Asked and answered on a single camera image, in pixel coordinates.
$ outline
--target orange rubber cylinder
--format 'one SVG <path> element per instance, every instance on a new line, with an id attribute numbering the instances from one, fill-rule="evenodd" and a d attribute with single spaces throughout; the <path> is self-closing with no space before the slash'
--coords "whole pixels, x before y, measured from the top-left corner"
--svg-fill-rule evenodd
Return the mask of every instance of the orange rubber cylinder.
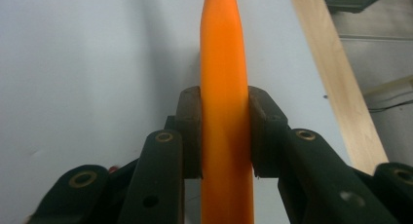
<path id="1" fill-rule="evenodd" d="M 253 223 L 244 40 L 237 0 L 205 0 L 201 21 L 202 224 Z"/>

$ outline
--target cable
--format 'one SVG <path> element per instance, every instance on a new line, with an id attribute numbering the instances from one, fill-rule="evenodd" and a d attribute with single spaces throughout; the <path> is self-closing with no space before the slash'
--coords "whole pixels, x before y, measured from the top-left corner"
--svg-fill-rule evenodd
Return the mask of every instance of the cable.
<path id="1" fill-rule="evenodd" d="M 368 108 L 368 111 L 370 113 L 379 113 L 379 112 L 383 112 L 386 111 L 388 109 L 392 109 L 398 106 L 403 106 L 403 105 L 408 105 L 408 104 L 413 104 L 413 99 L 412 100 L 407 100 L 407 101 L 403 101 L 399 104 L 395 104 L 395 105 L 391 105 L 391 106 L 387 106 L 387 107 L 381 107 L 381 108 Z"/>

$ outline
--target white background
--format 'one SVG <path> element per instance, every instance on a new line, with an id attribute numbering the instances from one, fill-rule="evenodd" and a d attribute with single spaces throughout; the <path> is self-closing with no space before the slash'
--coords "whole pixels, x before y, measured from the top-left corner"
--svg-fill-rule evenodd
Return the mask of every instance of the white background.
<path id="1" fill-rule="evenodd" d="M 21 223 L 72 168 L 139 156 L 199 84 L 203 1 L 0 0 L 0 223 Z M 239 8 L 249 84 L 348 162 L 290 0 Z M 287 223 L 277 181 L 254 190 L 256 223 Z"/>

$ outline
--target orange object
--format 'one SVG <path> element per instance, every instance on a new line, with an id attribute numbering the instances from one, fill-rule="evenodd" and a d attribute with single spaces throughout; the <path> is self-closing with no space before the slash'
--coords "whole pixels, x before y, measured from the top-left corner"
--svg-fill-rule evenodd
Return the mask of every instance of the orange object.
<path id="1" fill-rule="evenodd" d="M 243 30 L 237 0 L 205 0 L 201 21 L 202 223 L 253 223 Z"/>

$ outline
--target wooden board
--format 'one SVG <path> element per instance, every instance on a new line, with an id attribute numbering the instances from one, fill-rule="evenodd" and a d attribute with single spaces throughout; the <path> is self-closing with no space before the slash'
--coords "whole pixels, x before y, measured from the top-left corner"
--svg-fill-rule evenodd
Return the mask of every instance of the wooden board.
<path id="1" fill-rule="evenodd" d="M 387 156 L 324 0 L 291 0 L 354 168 L 373 173 Z"/>

